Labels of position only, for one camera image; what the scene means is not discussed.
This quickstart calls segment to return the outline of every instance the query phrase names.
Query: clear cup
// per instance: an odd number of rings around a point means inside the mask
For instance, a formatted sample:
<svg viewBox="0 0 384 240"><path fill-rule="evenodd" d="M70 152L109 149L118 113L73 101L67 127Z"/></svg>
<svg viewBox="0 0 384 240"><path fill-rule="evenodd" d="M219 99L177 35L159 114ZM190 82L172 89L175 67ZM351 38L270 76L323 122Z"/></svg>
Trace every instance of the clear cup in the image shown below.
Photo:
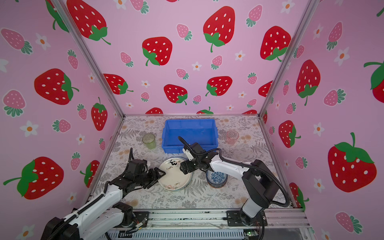
<svg viewBox="0 0 384 240"><path fill-rule="evenodd" d="M155 135L148 133L142 138L143 143L148 149L154 149L156 147Z"/></svg>
<svg viewBox="0 0 384 240"><path fill-rule="evenodd" d="M227 132L227 144L234 145L237 142L237 139L239 138L239 133L235 130L229 130Z"/></svg>

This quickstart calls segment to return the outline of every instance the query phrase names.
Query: white flower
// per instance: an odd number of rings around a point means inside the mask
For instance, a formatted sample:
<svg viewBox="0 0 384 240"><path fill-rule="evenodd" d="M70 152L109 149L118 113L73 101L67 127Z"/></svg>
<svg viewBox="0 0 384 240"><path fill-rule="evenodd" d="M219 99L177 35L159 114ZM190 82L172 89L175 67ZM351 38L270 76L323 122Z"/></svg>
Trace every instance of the white flower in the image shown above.
<svg viewBox="0 0 384 240"><path fill-rule="evenodd" d="M26 240L27 238L32 237L33 236L33 229L34 228L35 228L34 224L31 225L30 227L24 226L23 230L22 230L22 233L17 235L16 239Z"/></svg>
<svg viewBox="0 0 384 240"><path fill-rule="evenodd" d="M281 5L283 8L281 9L280 13L286 12L288 14L295 3L293 3L292 0L288 0L286 2L282 2Z"/></svg>
<svg viewBox="0 0 384 240"><path fill-rule="evenodd" d="M0 59L0 71L7 72L7 69L5 68L5 65L7 65L9 62L5 59Z"/></svg>
<svg viewBox="0 0 384 240"><path fill-rule="evenodd" d="M26 126L21 126L20 129L25 131L25 137L28 137L29 135L37 135L36 129L39 127L39 125L35 124L33 125L31 121L26 122Z"/></svg>
<svg viewBox="0 0 384 240"><path fill-rule="evenodd" d="M315 30L313 30L313 39L315 38L319 38L320 37L320 33L321 31L323 30L323 26L320 26L320 23L319 23L319 26L317 26L317 28Z"/></svg>
<svg viewBox="0 0 384 240"><path fill-rule="evenodd" d="M339 66L341 66L344 60L349 59L348 50L349 50L349 47L347 47L344 50L339 49L339 51L337 52L337 57L333 61L338 62Z"/></svg>
<svg viewBox="0 0 384 240"><path fill-rule="evenodd" d="M196 62L195 64L192 64L192 67L194 71L195 70L200 71L201 65L198 62Z"/></svg>
<svg viewBox="0 0 384 240"><path fill-rule="evenodd" d="M322 189L325 189L324 185L321 184L321 179L319 180L316 180L316 178L313 179L314 180L314 187L317 188L317 190L319 190L319 192L321 192Z"/></svg>
<svg viewBox="0 0 384 240"><path fill-rule="evenodd" d="M116 8L117 9L120 9L120 8L122 8L122 9L126 9L125 8L125 3L127 2L127 0L113 0L115 3L116 3Z"/></svg>
<svg viewBox="0 0 384 240"><path fill-rule="evenodd" d="M240 61L242 61L242 60L243 60L243 57L245 56L245 54L243 53L243 50L240 50L240 52L235 53L235 56L236 56L235 60L240 60Z"/></svg>
<svg viewBox="0 0 384 240"><path fill-rule="evenodd" d="M79 145L82 143L85 143L84 139L85 139L85 136L81 135L81 133L79 134L79 137L76 138Z"/></svg>
<svg viewBox="0 0 384 240"><path fill-rule="evenodd" d="M36 37L37 37L37 39L35 42L37 44L40 44L44 50L46 50L47 47L48 48L51 47L51 45L47 42L46 36L40 36L40 34L36 33Z"/></svg>
<svg viewBox="0 0 384 240"><path fill-rule="evenodd" d="M321 137L321 133L324 132L325 130L323 127L321 127L321 122L317 125L314 124L313 127L314 127L313 134L317 133L317 135Z"/></svg>
<svg viewBox="0 0 384 240"><path fill-rule="evenodd" d="M70 196L67 198L67 201L70 203L70 205L72 204L73 201L76 201L76 194L77 192L75 193L71 192Z"/></svg>
<svg viewBox="0 0 384 240"><path fill-rule="evenodd" d="M239 98L244 98L246 95L246 93L244 93L244 91L242 91L241 93L239 93Z"/></svg>
<svg viewBox="0 0 384 240"><path fill-rule="evenodd" d="M150 86L148 81L141 81L141 85L144 86L145 88L148 88L148 86Z"/></svg>
<svg viewBox="0 0 384 240"><path fill-rule="evenodd" d="M324 240L332 240L330 237L329 237L329 232L326 232L324 231L323 229L321 229L321 232L322 232L322 235L321 235L321 238L324 239Z"/></svg>

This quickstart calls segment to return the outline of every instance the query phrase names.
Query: pink strawberry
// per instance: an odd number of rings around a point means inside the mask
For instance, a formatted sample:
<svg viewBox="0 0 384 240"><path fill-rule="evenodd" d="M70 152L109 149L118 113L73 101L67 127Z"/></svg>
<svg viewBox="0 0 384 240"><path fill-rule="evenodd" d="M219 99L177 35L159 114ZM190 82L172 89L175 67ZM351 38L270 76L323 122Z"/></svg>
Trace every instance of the pink strawberry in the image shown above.
<svg viewBox="0 0 384 240"><path fill-rule="evenodd" d="M257 101L256 99L252 99L251 101L249 101L247 104L247 108L253 107L256 104L256 101Z"/></svg>
<svg viewBox="0 0 384 240"><path fill-rule="evenodd" d="M100 149L104 151L105 150L105 141L103 138L99 139L99 144L100 144Z"/></svg>
<svg viewBox="0 0 384 240"><path fill-rule="evenodd" d="M24 113L25 101L22 94L16 90L10 90L4 97L3 102L6 105L4 111L11 117L20 116Z"/></svg>
<svg viewBox="0 0 384 240"><path fill-rule="evenodd" d="M178 24L176 26L176 30L179 37L184 38L184 40L189 41L192 39L192 32L188 29L187 26L183 24Z"/></svg>
<svg viewBox="0 0 384 240"><path fill-rule="evenodd" d="M337 41L341 38L342 34L343 34L343 23L338 22L333 27L332 31L329 33L328 42L327 42L328 51L331 51L337 45Z"/></svg>
<svg viewBox="0 0 384 240"><path fill-rule="evenodd" d="M256 22L261 18L263 11L262 5L257 5L252 10L249 11L247 18L247 25L248 27L253 27L256 25Z"/></svg>
<svg viewBox="0 0 384 240"><path fill-rule="evenodd" d="M79 66L79 61L76 58L76 54L72 49L68 50L68 61L70 62L70 65L73 67L73 69L77 69Z"/></svg>
<svg viewBox="0 0 384 240"><path fill-rule="evenodd" d="M269 128L269 134L270 135L273 135L275 133L275 127L274 126L271 126L270 128Z"/></svg>
<svg viewBox="0 0 384 240"><path fill-rule="evenodd" d="M284 87L283 87L283 95L285 96L285 95L287 95L287 93L288 93L288 89L289 89L289 81L288 80L285 80L285 82L284 82Z"/></svg>
<svg viewBox="0 0 384 240"><path fill-rule="evenodd" d="M84 108L84 105L82 104L77 105L77 111L79 111L79 117L82 120L87 119L87 110Z"/></svg>
<svg viewBox="0 0 384 240"><path fill-rule="evenodd" d="M73 171L75 171L80 165L80 153L75 152L72 156L71 160L71 168Z"/></svg>
<svg viewBox="0 0 384 240"><path fill-rule="evenodd" d="M133 8L136 11L140 11L141 14L147 14L149 12L149 6L146 1L143 0L130 0Z"/></svg>
<svg viewBox="0 0 384 240"><path fill-rule="evenodd" d="M65 119L62 119L62 120L56 120L55 122L53 122L53 130L55 130L56 132L66 132L68 130L71 129L71 124L65 120Z"/></svg>
<svg viewBox="0 0 384 240"><path fill-rule="evenodd" d="M120 53L120 59L122 62L125 63L126 66L128 66L130 68L133 67L132 58L128 54L126 54L125 52Z"/></svg>
<svg viewBox="0 0 384 240"><path fill-rule="evenodd" d="M256 74L255 73L250 73L248 75L248 80L247 81L249 82L249 84L254 85L256 83L256 81L257 81Z"/></svg>
<svg viewBox="0 0 384 240"><path fill-rule="evenodd" d="M2 28L1 35L3 35L3 38L12 48L20 50L22 53L28 55L32 53L32 46L28 41L24 41L24 38L20 33L7 28Z"/></svg>
<svg viewBox="0 0 384 240"><path fill-rule="evenodd" d="M141 94L141 100L144 101L144 102L147 102L149 99L149 94L147 92L143 92Z"/></svg>
<svg viewBox="0 0 384 240"><path fill-rule="evenodd" d="M286 109L286 113L292 114L296 110L296 103L290 103Z"/></svg>
<svg viewBox="0 0 384 240"><path fill-rule="evenodd" d="M330 107L335 106L337 103L340 104L345 100L347 94L343 89L338 89L337 91L333 89L330 91L324 98L324 104Z"/></svg>
<svg viewBox="0 0 384 240"><path fill-rule="evenodd" d="M184 69L178 68L176 69L176 73L179 78L182 78L184 80L189 78L188 73Z"/></svg>
<svg viewBox="0 0 384 240"><path fill-rule="evenodd" d="M221 55L216 56L214 59L212 59L211 68L213 70L216 70L219 68L219 66L223 63L223 57Z"/></svg>
<svg viewBox="0 0 384 240"><path fill-rule="evenodd" d="M354 216L349 216L345 212L338 212L335 215L336 221L350 233L355 231L357 234L362 233L362 225L360 225L359 220L357 220Z"/></svg>
<svg viewBox="0 0 384 240"><path fill-rule="evenodd" d="M200 95L196 95L193 98L193 104L198 105L200 102L201 102L201 96Z"/></svg>
<svg viewBox="0 0 384 240"><path fill-rule="evenodd" d="M296 163L296 166L298 166L300 169L307 168L308 166L308 162L307 162L307 159L305 159L305 157L298 157L295 163Z"/></svg>

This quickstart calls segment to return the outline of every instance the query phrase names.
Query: metal profile bar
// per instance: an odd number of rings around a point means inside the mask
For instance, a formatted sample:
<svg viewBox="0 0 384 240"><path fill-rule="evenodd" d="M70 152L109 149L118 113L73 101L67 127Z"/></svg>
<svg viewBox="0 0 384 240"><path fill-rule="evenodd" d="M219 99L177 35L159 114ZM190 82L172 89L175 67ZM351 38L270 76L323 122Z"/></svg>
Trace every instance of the metal profile bar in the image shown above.
<svg viewBox="0 0 384 240"><path fill-rule="evenodd" d="M124 117L124 112L121 109L119 103L117 102L116 98L113 96L113 93L111 89L109 88L108 83L106 82L103 73L101 72L99 66L97 65L95 59L93 58L91 51L89 50L88 46L84 42L83 36L80 34L78 28L76 27L76 24L74 23L73 19L71 18L71 15L66 7L66 4L63 0L52 0L55 8L57 9L57 12L59 13L60 17L62 18L63 22L67 26L70 34L72 35L74 41L76 42L77 46L79 47L81 53L83 54L85 60L87 61L89 67L91 68L92 72L96 75L96 78L98 79L98 82L103 89L105 95L107 95L108 99L110 100L113 108L115 109L116 113L122 118Z"/></svg>

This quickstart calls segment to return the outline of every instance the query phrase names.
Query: floral tablecloth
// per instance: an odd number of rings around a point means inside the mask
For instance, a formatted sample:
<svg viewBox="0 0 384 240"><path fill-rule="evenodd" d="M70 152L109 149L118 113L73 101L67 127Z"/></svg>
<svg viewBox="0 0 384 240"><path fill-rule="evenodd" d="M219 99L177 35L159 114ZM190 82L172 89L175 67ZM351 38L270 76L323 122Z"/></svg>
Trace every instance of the floral tablecloth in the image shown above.
<svg viewBox="0 0 384 240"><path fill-rule="evenodd" d="M223 150L224 157L242 162L260 159L277 176L256 116L127 116L96 186L95 194L103 190L106 181L114 179L123 172L131 147L135 159L147 160L150 167L159 167L164 160L175 156L186 159L184 154L165 154L161 148L161 137L166 120L192 118L215 119L219 148ZM234 146L226 144L226 133L231 129L240 135ZM141 139L147 133L155 135L155 149L149 150L142 143ZM228 176L224 187L215 189L207 183L205 173L196 170L188 186L180 191L171 192L156 183L150 189L129 193L121 201L135 209L231 209L240 208L248 198L242 180ZM280 190L274 200L285 201Z"/></svg>

